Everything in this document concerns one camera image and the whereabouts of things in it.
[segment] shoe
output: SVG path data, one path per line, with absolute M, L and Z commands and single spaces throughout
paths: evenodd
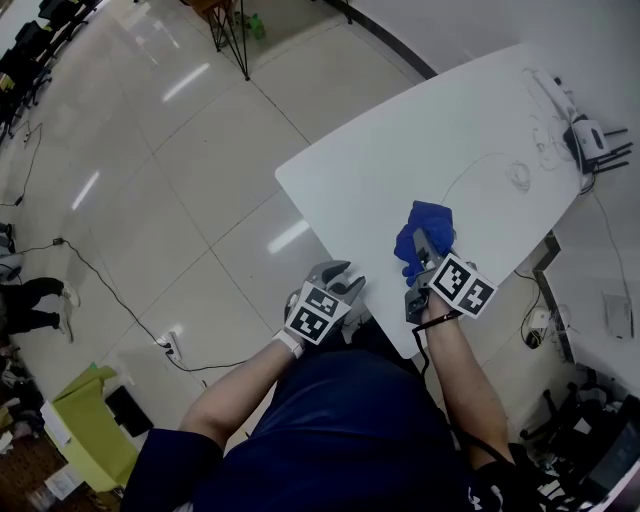
M 69 304 L 74 308 L 80 306 L 80 296 L 78 295 L 78 292 L 76 292 L 67 281 L 63 281 L 63 284 L 64 287 L 62 288 L 60 295 L 67 299 Z
M 69 343 L 73 343 L 73 333 L 71 332 L 71 326 L 69 325 L 69 317 L 67 316 L 67 312 L 64 308 L 61 308 L 58 314 L 60 315 L 58 330 L 65 338 L 67 338 L 67 341 Z

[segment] black pants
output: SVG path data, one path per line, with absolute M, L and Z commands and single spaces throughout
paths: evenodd
M 7 334 L 29 332 L 40 327 L 58 328 L 60 315 L 58 313 L 45 313 L 32 309 L 47 295 L 62 293 L 64 284 L 62 281 L 51 277 L 32 279 L 24 284 L 5 286 L 0 285 L 0 293 L 7 307 Z

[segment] white device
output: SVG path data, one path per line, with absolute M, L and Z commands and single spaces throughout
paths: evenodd
M 535 308 L 531 312 L 529 329 L 546 329 L 549 326 L 549 310 L 546 308 Z
M 607 330 L 620 340 L 633 338 L 633 310 L 631 301 L 624 295 L 603 293 Z
M 593 160 L 611 151 L 598 121 L 584 119 L 573 123 L 576 137 L 587 160 Z

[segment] black cable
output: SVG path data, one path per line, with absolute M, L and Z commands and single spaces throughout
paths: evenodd
M 126 309 L 129 314 L 131 315 L 131 317 L 136 321 L 136 323 L 142 327 L 142 329 L 149 335 L 149 337 L 153 340 L 154 343 L 156 343 L 157 345 L 160 345 L 157 341 L 156 338 L 153 334 L 151 334 L 151 331 L 149 329 L 147 329 L 142 322 L 140 322 L 140 320 L 138 320 L 138 317 L 134 314 L 133 311 L 131 311 L 131 309 L 129 309 L 129 306 L 127 306 L 124 302 L 122 302 L 120 300 L 120 298 L 118 297 L 118 295 L 116 294 L 116 292 L 114 291 L 113 288 L 111 288 L 111 286 L 109 286 L 109 284 L 102 278 L 102 275 L 100 274 L 100 272 L 98 272 L 92 265 L 91 263 L 89 263 L 87 260 L 85 260 L 82 255 L 80 254 L 80 252 L 78 251 L 78 249 L 76 249 L 73 245 L 71 245 L 71 243 L 68 240 L 65 240 L 64 238 L 57 238 L 56 240 L 61 240 L 60 243 L 55 243 L 54 241 L 54 245 L 61 245 L 61 244 L 67 244 L 69 246 L 69 248 L 76 253 L 76 256 L 78 256 L 78 258 L 80 259 L 80 261 L 82 261 L 82 263 L 84 263 L 87 267 L 89 267 L 91 270 L 93 270 L 93 272 L 98 276 L 98 279 L 100 279 L 100 282 L 105 285 L 109 291 L 111 292 L 111 295 L 113 295 L 113 297 L 116 299 L 116 301 L 118 301 L 118 304 L 120 304 L 124 309 Z
M 25 249 L 24 251 L 16 252 L 16 254 L 27 254 L 28 252 L 31 252 L 31 251 L 44 251 L 45 249 L 48 249 L 49 247 L 53 247 L 54 245 L 60 245 L 60 244 L 52 243 L 49 245 L 45 245 L 44 247 L 30 247 L 29 249 Z
M 424 350 L 424 347 L 422 346 L 422 343 L 420 341 L 420 335 L 418 334 L 420 331 L 426 331 L 427 329 L 429 329 L 430 327 L 434 327 L 438 324 L 447 322 L 449 320 L 453 320 L 454 318 L 458 318 L 460 315 L 462 315 L 462 313 L 460 311 L 450 311 L 449 313 L 447 313 L 446 315 L 442 315 L 441 317 L 435 318 L 433 320 L 429 320 L 428 322 L 425 322 L 422 325 L 419 325 L 418 327 L 415 327 L 411 330 L 413 337 L 416 340 L 416 345 L 418 345 L 418 350 L 420 351 L 420 354 L 422 354 L 422 357 L 424 358 L 424 366 L 422 367 L 422 370 L 420 371 L 420 375 L 422 376 L 422 380 L 424 381 L 424 377 L 427 373 L 427 368 L 429 368 L 429 357 L 427 356 L 427 353 Z
M 158 343 L 158 340 L 156 340 L 156 337 L 151 334 L 151 331 L 149 329 L 147 329 L 145 327 L 145 325 L 138 319 L 138 317 L 135 315 L 135 313 L 133 311 L 131 311 L 131 309 L 129 308 L 129 306 L 127 306 L 124 302 L 122 302 L 120 300 L 120 298 L 118 297 L 118 295 L 116 294 L 115 290 L 113 288 L 111 288 L 111 286 L 103 279 L 102 275 L 100 274 L 100 272 L 98 272 L 98 270 L 96 270 L 91 263 L 89 263 L 87 260 L 85 260 L 82 255 L 80 254 L 80 251 L 78 251 L 78 249 L 76 249 L 71 242 L 69 242 L 68 240 L 65 240 L 64 238 L 56 238 L 54 239 L 53 243 L 45 246 L 45 247 L 32 247 L 30 249 L 26 249 L 24 251 L 19 252 L 18 254 L 26 254 L 30 251 L 41 251 L 44 249 L 48 249 L 49 247 L 53 247 L 54 245 L 62 245 L 62 244 L 67 244 L 69 246 L 69 248 L 76 253 L 76 256 L 78 257 L 78 259 L 80 261 L 82 261 L 82 263 L 84 263 L 87 267 L 89 267 L 91 270 L 93 270 L 93 272 L 98 276 L 98 279 L 100 279 L 100 282 L 111 292 L 111 295 L 113 295 L 113 297 L 116 299 L 116 301 L 118 302 L 118 304 L 120 304 L 124 309 L 127 310 L 127 312 L 131 315 L 131 317 L 135 320 L 135 322 L 142 328 L 142 330 L 144 332 L 146 332 L 149 337 L 153 340 L 153 342 L 158 345 L 159 347 L 163 348 L 163 349 L 167 349 L 166 346 L 162 345 L 161 343 Z M 214 369 L 214 368 L 231 368 L 232 366 L 238 366 L 239 364 L 242 364 L 245 361 L 239 361 L 237 363 L 231 363 L 231 364 L 221 364 L 221 365 L 213 365 L 213 366 L 203 366 L 202 368 L 194 368 L 194 369 L 190 369 L 190 368 L 184 368 L 182 366 L 179 366 L 178 364 L 175 363 L 175 361 L 173 359 L 171 359 L 171 357 L 169 357 L 169 354 L 171 353 L 171 349 L 167 350 L 167 352 L 165 352 L 165 355 L 167 356 L 167 358 L 169 359 L 169 361 L 171 361 L 171 364 L 173 364 L 173 366 L 175 366 L 176 368 L 178 368 L 179 370 L 182 370 L 183 372 L 199 372 L 201 370 L 209 370 L 209 369 Z
M 518 277 L 521 277 L 522 279 L 528 279 L 529 281 L 533 281 L 538 286 L 538 296 L 536 297 L 536 301 L 533 303 L 533 306 L 531 306 L 531 309 L 529 311 L 527 311 L 527 314 L 524 315 L 524 318 L 522 319 L 522 323 L 520 324 L 520 337 L 522 338 L 522 342 L 524 344 L 527 344 L 527 340 L 524 337 L 524 333 L 522 332 L 522 328 L 524 327 L 524 324 L 527 321 L 527 318 L 529 318 L 529 315 L 533 312 L 533 310 L 538 305 L 538 302 L 540 301 L 540 296 L 542 295 L 542 288 L 540 288 L 540 285 L 538 284 L 538 281 L 536 279 L 534 279 L 533 277 L 523 276 L 522 274 L 518 273 L 517 270 L 514 270 L 513 272 Z
M 16 199 L 16 201 L 13 204 L 0 203 L 0 206 L 18 206 L 22 202 L 22 200 L 24 199 L 24 195 L 27 192 L 27 183 L 29 183 L 29 178 L 31 178 L 31 172 L 33 171 L 33 164 L 36 161 L 36 155 L 38 154 L 38 149 L 40 149 L 40 144 L 42 143 L 42 123 L 39 123 L 38 126 L 36 126 L 33 130 L 31 130 L 31 126 L 29 125 L 28 120 L 22 123 L 20 128 L 22 128 L 25 124 L 27 125 L 27 129 L 28 129 L 27 141 L 31 138 L 32 133 L 34 133 L 36 130 L 39 130 L 38 144 L 36 145 L 36 149 L 33 151 L 33 156 L 31 157 L 31 164 L 29 165 L 29 172 L 27 173 L 27 179 L 24 180 L 24 185 L 22 186 L 22 194 L 18 199 Z
M 591 192 L 593 190 L 593 187 L 595 186 L 595 184 L 596 184 L 596 175 L 594 173 L 594 174 L 592 174 L 591 183 L 589 183 L 589 185 L 587 185 L 585 188 L 583 188 L 580 191 L 580 195 L 583 196 L 583 195 L 588 194 L 589 192 Z
M 171 359 L 171 356 L 169 355 L 170 350 L 165 352 L 164 355 L 167 356 L 167 359 L 169 361 L 171 361 L 171 364 L 173 366 L 175 366 L 178 370 L 182 370 L 183 372 L 200 372 L 202 370 L 213 370 L 215 368 L 232 368 L 234 366 L 238 366 L 239 364 L 242 363 L 246 363 L 248 361 L 248 359 L 245 359 L 244 361 L 238 361 L 237 363 L 231 363 L 231 364 L 218 364 L 215 366 L 203 366 L 202 368 L 192 368 L 192 369 L 187 369 L 187 368 L 183 368 L 182 366 L 178 365 L 173 359 Z

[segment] paper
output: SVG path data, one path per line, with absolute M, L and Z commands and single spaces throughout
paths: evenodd
M 49 432 L 55 437 L 55 440 L 58 441 L 60 446 L 64 446 L 71 441 L 71 432 L 69 432 L 69 429 L 62 423 L 60 416 L 58 416 L 58 413 L 54 410 L 51 402 L 46 401 L 44 403 L 40 409 L 40 414 L 42 414 L 42 419 L 49 429 Z
M 578 432 L 581 432 L 585 435 L 589 435 L 589 432 L 591 432 L 591 425 L 589 425 L 584 418 L 580 418 L 580 421 L 576 423 L 575 427 L 573 427 L 573 430 L 577 430 Z
M 305 281 L 285 326 L 311 343 L 320 343 L 351 306 Z
M 445 258 L 429 286 L 452 308 L 478 318 L 497 287 L 452 253 Z
M 75 491 L 82 482 L 69 464 L 44 481 L 51 493 L 60 501 Z

